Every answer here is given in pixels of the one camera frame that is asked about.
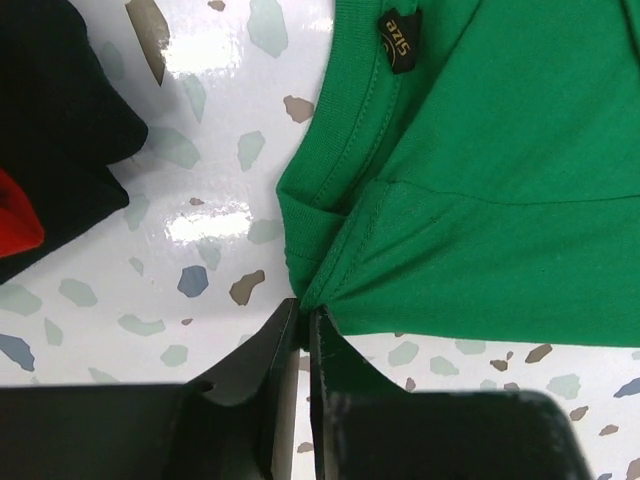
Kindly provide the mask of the green t shirt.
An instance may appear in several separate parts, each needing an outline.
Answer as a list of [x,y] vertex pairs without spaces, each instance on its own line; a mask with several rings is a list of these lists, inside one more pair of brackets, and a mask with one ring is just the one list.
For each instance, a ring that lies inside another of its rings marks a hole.
[[277,197],[346,335],[639,343],[639,5],[339,1]]

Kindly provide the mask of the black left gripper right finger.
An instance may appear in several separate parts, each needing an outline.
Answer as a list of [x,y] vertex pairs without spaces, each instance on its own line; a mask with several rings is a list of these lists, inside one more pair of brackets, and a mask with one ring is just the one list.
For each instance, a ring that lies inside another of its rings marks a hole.
[[414,391],[310,317],[310,417],[319,479],[585,479],[566,415],[535,391]]

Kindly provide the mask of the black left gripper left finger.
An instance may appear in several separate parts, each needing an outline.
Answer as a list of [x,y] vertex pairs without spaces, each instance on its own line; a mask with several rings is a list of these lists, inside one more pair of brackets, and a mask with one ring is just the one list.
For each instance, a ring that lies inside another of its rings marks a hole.
[[5,387],[5,479],[286,479],[299,305],[183,384]]

